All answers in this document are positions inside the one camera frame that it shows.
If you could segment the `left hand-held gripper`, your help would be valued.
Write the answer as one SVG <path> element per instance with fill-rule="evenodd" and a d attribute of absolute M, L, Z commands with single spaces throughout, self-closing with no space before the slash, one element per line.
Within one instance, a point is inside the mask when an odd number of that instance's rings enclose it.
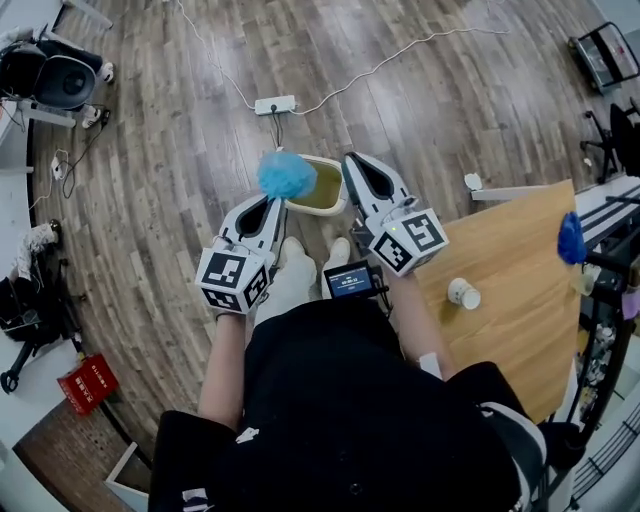
<path fill-rule="evenodd" d="M 284 213 L 281 199 L 256 195 L 225 216 L 212 245 L 202 251 L 195 277 L 210 307 L 247 315 L 258 304 L 271 283 Z"/>

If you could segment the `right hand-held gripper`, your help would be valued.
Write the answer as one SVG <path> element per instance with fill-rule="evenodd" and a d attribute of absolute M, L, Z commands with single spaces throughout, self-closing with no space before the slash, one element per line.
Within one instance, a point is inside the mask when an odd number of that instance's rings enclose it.
<path fill-rule="evenodd" d="M 351 234 L 362 255 L 371 254 L 394 275 L 404 276 L 449 244 L 434 210 L 422 208 L 401 175 L 384 162 L 349 152 L 342 173 L 356 210 Z"/>

